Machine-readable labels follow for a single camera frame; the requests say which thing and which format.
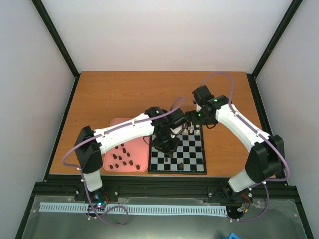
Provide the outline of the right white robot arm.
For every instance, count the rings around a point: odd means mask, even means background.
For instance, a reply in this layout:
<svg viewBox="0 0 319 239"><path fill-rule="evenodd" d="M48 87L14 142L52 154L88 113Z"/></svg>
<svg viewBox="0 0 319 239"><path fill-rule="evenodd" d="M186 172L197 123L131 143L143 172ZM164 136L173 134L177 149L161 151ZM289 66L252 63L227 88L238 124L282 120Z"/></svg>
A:
<svg viewBox="0 0 319 239"><path fill-rule="evenodd" d="M196 109L186 112L188 124L213 128L218 123L227 127L249 152L245 167L231 177L223 186L227 201L235 201L244 190L272 179L286 167L284 142L278 136L271 136L245 118L225 95L214 96L206 85L192 93Z"/></svg>

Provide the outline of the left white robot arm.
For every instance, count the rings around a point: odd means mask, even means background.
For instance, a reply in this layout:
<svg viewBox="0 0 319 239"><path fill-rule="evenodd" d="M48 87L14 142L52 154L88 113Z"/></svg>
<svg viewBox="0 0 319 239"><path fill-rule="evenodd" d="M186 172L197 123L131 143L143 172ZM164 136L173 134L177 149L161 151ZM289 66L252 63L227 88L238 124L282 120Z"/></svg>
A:
<svg viewBox="0 0 319 239"><path fill-rule="evenodd" d="M177 134L182 131L185 123L185 114L180 108L165 113L159 107L151 107L143 114L109 128L82 128L74 151L80 163L87 196L95 201L103 197L104 188L100 175L103 154L133 139L153 135L153 147L172 157L179 144Z"/></svg>

